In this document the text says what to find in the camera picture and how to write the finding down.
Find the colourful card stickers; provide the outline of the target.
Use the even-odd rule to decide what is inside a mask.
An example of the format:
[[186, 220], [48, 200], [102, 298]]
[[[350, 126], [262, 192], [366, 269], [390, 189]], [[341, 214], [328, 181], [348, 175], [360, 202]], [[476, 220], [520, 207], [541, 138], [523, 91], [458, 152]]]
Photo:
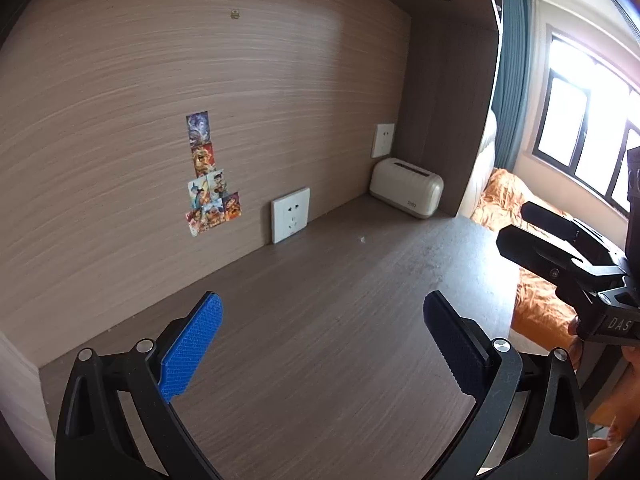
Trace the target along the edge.
[[197, 237], [216, 226], [240, 218], [242, 207], [238, 192], [231, 192], [226, 174], [216, 165], [208, 111], [186, 115], [186, 128], [195, 178], [188, 182], [190, 210], [186, 223]]

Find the grey blue curtain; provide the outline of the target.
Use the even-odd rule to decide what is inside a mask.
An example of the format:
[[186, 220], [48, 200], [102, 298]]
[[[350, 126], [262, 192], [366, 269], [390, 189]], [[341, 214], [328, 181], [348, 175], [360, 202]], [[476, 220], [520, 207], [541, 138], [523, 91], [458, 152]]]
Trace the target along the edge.
[[512, 171], [523, 139], [532, 65], [532, 0], [502, 0], [502, 45], [491, 109], [497, 118], [495, 165]]

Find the orange bed cover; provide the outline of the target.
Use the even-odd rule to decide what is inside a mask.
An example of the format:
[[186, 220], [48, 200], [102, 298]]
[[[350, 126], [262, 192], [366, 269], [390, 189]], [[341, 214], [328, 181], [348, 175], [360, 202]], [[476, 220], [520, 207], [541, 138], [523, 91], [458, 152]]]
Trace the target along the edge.
[[498, 234], [500, 255], [521, 267], [512, 328], [547, 350], [567, 349], [570, 321], [586, 341], [631, 344], [632, 279], [624, 254], [587, 223], [540, 200], [515, 174], [494, 170], [471, 219]]

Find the white toaster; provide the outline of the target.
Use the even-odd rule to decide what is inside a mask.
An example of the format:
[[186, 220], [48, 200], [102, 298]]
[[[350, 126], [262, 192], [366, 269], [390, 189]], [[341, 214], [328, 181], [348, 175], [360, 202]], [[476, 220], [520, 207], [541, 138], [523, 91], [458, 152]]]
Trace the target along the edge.
[[433, 171], [390, 157], [374, 166], [369, 191], [413, 217], [428, 219], [438, 209], [444, 180]]

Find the white wall socket lower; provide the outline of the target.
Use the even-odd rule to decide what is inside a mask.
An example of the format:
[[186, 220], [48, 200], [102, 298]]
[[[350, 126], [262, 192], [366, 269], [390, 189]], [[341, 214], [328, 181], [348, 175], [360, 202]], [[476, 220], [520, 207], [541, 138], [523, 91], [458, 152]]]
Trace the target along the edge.
[[271, 202], [271, 240], [278, 244], [305, 229], [308, 223], [310, 188], [301, 188]]

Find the white wall socket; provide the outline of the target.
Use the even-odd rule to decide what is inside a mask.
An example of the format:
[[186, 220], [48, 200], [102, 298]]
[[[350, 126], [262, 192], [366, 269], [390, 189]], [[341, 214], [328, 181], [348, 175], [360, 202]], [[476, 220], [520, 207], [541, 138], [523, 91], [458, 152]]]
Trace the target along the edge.
[[372, 158], [380, 158], [390, 154], [394, 133], [394, 124], [378, 124], [376, 126], [371, 151]]
[[278, 244], [305, 229], [308, 223], [310, 188], [301, 188], [271, 202], [271, 240]]

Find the black framed window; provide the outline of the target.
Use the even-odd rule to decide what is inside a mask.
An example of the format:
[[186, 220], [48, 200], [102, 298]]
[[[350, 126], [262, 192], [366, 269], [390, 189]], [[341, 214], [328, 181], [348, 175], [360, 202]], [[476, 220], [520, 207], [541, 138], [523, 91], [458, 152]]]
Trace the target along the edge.
[[554, 32], [533, 155], [629, 214], [627, 152], [639, 145], [639, 87], [605, 58]]

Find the cream padded headboard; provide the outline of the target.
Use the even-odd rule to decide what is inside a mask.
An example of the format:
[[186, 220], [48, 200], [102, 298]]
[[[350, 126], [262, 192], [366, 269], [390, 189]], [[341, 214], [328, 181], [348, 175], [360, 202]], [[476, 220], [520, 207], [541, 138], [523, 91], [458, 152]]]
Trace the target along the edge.
[[458, 210], [460, 216], [470, 218], [480, 202], [480, 196], [482, 196], [486, 188], [495, 165], [496, 134], [497, 119], [495, 113], [492, 110], [488, 110], [482, 140], [480, 140], [480, 148]]

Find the white wall socket upper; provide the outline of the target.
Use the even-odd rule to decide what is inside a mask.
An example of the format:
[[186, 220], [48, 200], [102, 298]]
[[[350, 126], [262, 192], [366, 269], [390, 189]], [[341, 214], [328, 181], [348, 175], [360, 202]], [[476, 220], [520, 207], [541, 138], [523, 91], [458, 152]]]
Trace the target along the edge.
[[378, 124], [376, 126], [371, 151], [372, 158], [380, 158], [390, 154], [394, 133], [394, 124]]

